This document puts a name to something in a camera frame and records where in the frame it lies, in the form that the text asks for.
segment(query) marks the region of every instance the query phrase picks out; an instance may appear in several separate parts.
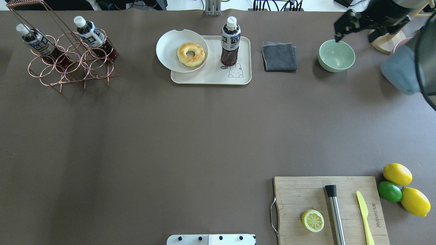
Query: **wire rack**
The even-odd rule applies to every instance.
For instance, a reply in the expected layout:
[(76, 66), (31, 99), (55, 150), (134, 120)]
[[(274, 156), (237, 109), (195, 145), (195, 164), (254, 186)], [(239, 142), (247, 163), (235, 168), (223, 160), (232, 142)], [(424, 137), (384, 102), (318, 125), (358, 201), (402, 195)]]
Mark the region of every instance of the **wire rack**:
[[(63, 34), (59, 38), (42, 34), (15, 10), (16, 7), (37, 4), (46, 9), (61, 29)], [(100, 29), (106, 38), (103, 44), (93, 48), (83, 42), (79, 34), (72, 31), (43, 0), (12, 0), (6, 4), (6, 7), (22, 24), (25, 24), (26, 28), (31, 27), (32, 30), (47, 37), (55, 46), (58, 55), (53, 55), (53, 52), (49, 55), (41, 55), (31, 49), (36, 57), (30, 61), (27, 71), (30, 76), (38, 78), (41, 84), (62, 93), (63, 86), (66, 84), (77, 84), (85, 89), (86, 82), (91, 80), (101, 80), (109, 86), (109, 78), (119, 75), (113, 63), (118, 52), (104, 30)]]

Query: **bagel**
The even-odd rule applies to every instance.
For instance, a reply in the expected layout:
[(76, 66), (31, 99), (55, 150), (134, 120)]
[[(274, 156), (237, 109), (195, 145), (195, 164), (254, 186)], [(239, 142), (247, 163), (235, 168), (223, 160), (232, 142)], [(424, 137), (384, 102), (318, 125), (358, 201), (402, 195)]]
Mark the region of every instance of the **bagel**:
[[(193, 57), (188, 57), (187, 52), (194, 52)], [(196, 43), (184, 43), (177, 49), (177, 57), (180, 63), (188, 67), (199, 66), (205, 58), (204, 50)]]

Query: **lime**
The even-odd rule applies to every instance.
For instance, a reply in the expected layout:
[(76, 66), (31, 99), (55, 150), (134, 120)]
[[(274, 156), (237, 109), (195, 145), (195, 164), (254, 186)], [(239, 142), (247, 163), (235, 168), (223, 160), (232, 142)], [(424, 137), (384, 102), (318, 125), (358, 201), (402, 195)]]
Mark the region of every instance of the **lime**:
[(401, 204), (410, 213), (425, 217), (427, 213), (430, 212), (430, 201), (428, 198), (419, 190), (404, 187), (401, 189), (403, 193), (403, 198), (401, 199)]
[(378, 193), (388, 201), (399, 202), (403, 194), (400, 188), (389, 181), (383, 181), (378, 184)]
[(312, 232), (320, 232), (324, 228), (324, 217), (314, 209), (304, 212), (301, 219), (303, 225)]
[(401, 186), (408, 185), (412, 181), (412, 173), (410, 170), (399, 163), (386, 165), (383, 168), (383, 176), (388, 181)]

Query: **mint green bowl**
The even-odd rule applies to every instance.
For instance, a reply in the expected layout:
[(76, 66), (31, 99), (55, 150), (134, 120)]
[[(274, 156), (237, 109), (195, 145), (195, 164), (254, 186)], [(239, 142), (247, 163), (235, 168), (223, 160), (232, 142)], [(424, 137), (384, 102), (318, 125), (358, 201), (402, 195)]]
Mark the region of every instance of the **mint green bowl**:
[(354, 64), (355, 60), (353, 49), (343, 41), (325, 41), (318, 53), (320, 65), (331, 72), (345, 71)]

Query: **gray table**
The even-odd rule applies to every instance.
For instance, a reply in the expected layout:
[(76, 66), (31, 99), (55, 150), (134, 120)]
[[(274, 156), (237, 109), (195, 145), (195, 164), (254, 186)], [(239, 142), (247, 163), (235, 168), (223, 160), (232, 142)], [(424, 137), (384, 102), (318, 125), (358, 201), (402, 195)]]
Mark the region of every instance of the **gray table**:
[[(59, 35), (43, 12), (22, 13)], [(269, 224), (274, 176), (376, 176), (391, 162), (435, 203), (436, 113), (380, 72), (388, 56), (347, 36), (357, 59), (324, 71), (317, 50), (339, 13), (224, 11), (59, 12), (103, 28), (120, 56), (106, 87), (59, 94), (26, 72), (32, 59), (0, 13), (0, 243), (164, 245), (170, 234), (255, 233)], [(245, 86), (178, 85), (157, 59), (165, 32), (219, 35), (234, 15), (251, 41)], [(264, 41), (292, 42), (296, 73), (266, 73)], [(391, 244), (434, 244), (436, 213), (413, 216), (381, 201)]]

